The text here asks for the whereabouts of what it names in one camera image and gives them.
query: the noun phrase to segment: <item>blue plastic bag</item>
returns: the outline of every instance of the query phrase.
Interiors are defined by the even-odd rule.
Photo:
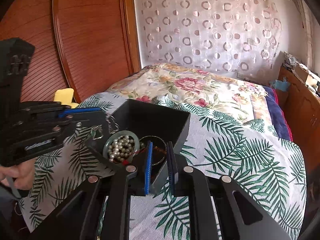
[[[280,81],[280,80],[270,81],[270,85],[274,89],[279,89],[281,91],[286,92],[288,90],[289,86],[290,86],[290,83],[287,82],[286,77],[284,77],[283,81]]]

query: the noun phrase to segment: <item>black plastic box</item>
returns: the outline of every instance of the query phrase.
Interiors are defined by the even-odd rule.
[[[113,114],[119,130],[128,130],[135,133],[139,139],[153,135],[160,137],[166,143],[172,141],[173,151],[179,154],[189,133],[190,113],[158,106],[150,103],[128,99]],[[89,140],[86,145],[95,157],[113,170],[121,166],[109,162],[102,156],[102,150],[109,136],[99,140]],[[150,192],[158,194],[168,177],[167,162],[151,173]]]

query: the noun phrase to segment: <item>white wall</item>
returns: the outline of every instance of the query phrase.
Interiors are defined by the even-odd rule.
[[[305,44],[306,38],[304,29],[302,27],[302,19],[300,13],[298,12],[294,2],[292,0],[272,0],[276,3],[277,9],[279,11],[280,20],[282,23],[281,39],[279,42],[279,47],[277,54],[273,63],[273,75],[271,77],[266,77],[267,79],[276,79],[279,74],[280,66],[284,60],[284,56],[281,51],[287,51],[298,58],[304,58],[303,55],[306,53]],[[142,57],[141,65],[145,67]]]
[[[320,26],[316,18],[313,16],[313,36],[312,36],[312,50],[313,50],[313,70],[320,75]]]

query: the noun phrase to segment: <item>blue blanket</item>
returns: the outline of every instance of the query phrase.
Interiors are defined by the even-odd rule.
[[[281,108],[276,102],[276,97],[273,89],[270,87],[264,87],[264,89],[268,92],[268,96],[266,96],[267,105],[270,112],[272,124],[275,127],[278,136],[282,139],[291,141],[287,123],[282,115]]]

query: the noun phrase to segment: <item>palm leaf print blanket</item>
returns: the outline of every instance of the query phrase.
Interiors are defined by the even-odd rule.
[[[79,107],[101,107],[112,114],[125,100],[100,93]],[[189,134],[180,152],[189,165],[214,178],[230,175],[297,239],[306,202],[304,161],[297,145],[277,137],[262,119],[242,124],[217,110],[175,103],[166,96],[154,97],[152,102],[191,113]],[[77,129],[62,149],[37,159],[34,186],[19,203],[31,231],[88,176],[113,174],[84,146],[89,131]],[[130,216],[132,240],[190,239],[188,198],[171,196],[168,181],[157,196],[132,197]]]

